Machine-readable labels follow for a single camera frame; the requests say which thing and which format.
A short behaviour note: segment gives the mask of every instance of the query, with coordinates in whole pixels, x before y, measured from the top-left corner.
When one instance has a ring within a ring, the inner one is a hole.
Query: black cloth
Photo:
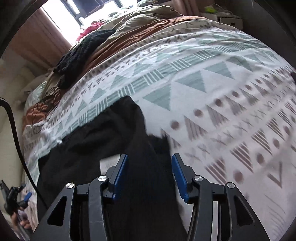
[[[104,6],[102,0],[73,0],[83,18],[98,11]]]
[[[93,31],[66,53],[54,68],[55,73],[62,75],[57,86],[60,89],[71,87],[83,70],[84,64],[90,55],[115,32],[116,29]]]
[[[128,154],[129,163],[121,198],[107,206],[113,240],[186,240],[168,141],[146,134],[141,109],[129,96],[40,158],[37,187],[50,205],[66,183],[91,182],[100,175],[100,159],[120,153]],[[46,210],[39,200],[37,205],[41,220]]]

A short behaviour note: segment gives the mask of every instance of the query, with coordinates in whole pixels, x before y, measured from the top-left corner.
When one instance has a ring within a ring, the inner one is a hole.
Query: patterned bedsheet
[[[172,154],[179,152],[209,181],[234,182],[270,239],[279,240],[296,216],[292,71],[265,44],[231,26],[196,20],[168,27],[92,69],[47,123],[35,132],[25,128],[28,168],[37,183],[38,158],[130,95],[148,133],[167,135]],[[188,228],[192,207],[183,206]]]

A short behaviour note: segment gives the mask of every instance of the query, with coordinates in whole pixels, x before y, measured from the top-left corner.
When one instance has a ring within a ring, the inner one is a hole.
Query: silver screw
[[[235,185],[234,185],[234,183],[227,183],[227,187],[229,187],[229,188],[235,188]]]
[[[200,176],[200,175],[196,175],[196,176],[194,177],[194,180],[200,182],[200,181],[203,180],[203,178],[202,178],[202,176]]]
[[[106,181],[106,180],[107,180],[107,177],[106,177],[106,176],[99,176],[99,177],[98,177],[98,180],[99,180],[100,182],[103,182],[103,181]]]
[[[67,183],[66,184],[66,188],[71,189],[72,187],[74,187],[74,183]]]

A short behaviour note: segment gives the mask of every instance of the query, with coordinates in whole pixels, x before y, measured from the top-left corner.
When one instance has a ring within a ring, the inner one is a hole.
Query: bed
[[[160,8],[178,21],[154,29],[143,15],[160,19]],[[280,240],[296,216],[295,69],[234,27],[177,16],[166,6],[141,11],[103,25],[117,31],[89,57],[46,120],[25,126],[24,156],[35,184],[41,157],[129,95],[144,114],[147,133],[166,135],[171,154],[180,153],[210,182],[235,183],[270,239]],[[126,40],[146,25],[154,31]],[[112,54],[102,54],[110,46]],[[188,230],[192,207],[179,202]],[[36,223],[36,195],[30,210]]]

